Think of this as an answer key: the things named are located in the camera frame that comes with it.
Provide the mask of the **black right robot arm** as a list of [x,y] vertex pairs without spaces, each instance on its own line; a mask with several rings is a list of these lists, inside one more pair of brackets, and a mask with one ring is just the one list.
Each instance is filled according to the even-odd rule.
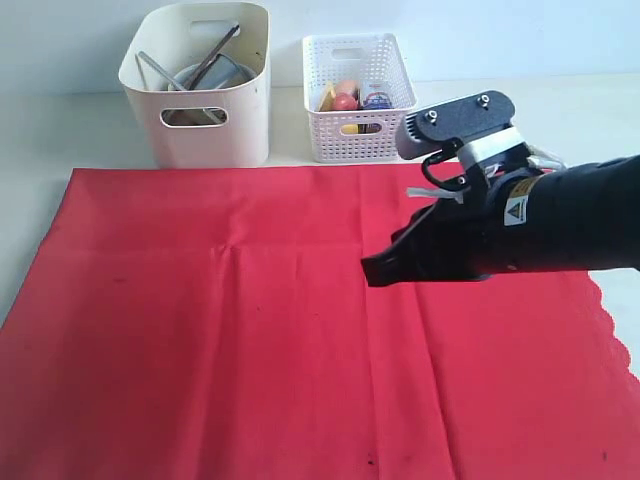
[[512,170],[418,210],[391,239],[361,261],[371,287],[638,268],[639,159]]

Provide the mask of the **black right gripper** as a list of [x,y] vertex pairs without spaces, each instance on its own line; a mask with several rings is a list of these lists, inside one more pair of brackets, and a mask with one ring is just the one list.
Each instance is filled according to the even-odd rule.
[[538,169],[500,172],[485,192],[471,184],[463,202],[438,199],[414,213],[409,223],[391,235],[391,245],[361,259],[369,287],[403,282],[477,281],[507,270],[495,256],[507,248],[499,236],[511,190],[523,182],[532,186]]

